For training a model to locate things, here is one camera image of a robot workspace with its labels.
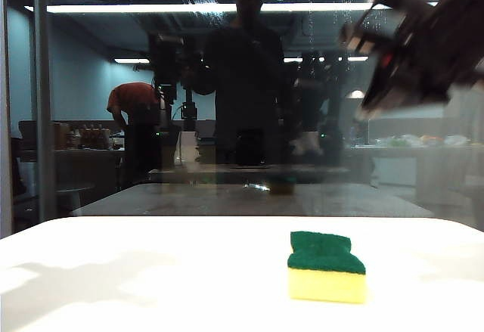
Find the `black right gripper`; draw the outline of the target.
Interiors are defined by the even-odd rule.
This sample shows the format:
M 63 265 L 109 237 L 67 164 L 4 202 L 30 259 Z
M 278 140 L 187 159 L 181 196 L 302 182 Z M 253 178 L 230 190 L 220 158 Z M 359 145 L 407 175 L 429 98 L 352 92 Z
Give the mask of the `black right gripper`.
M 379 53 L 358 120 L 449 102 L 453 84 L 483 83 L 483 0 L 370 0 L 403 14 L 394 37 L 345 23 L 338 42 L 359 54 Z

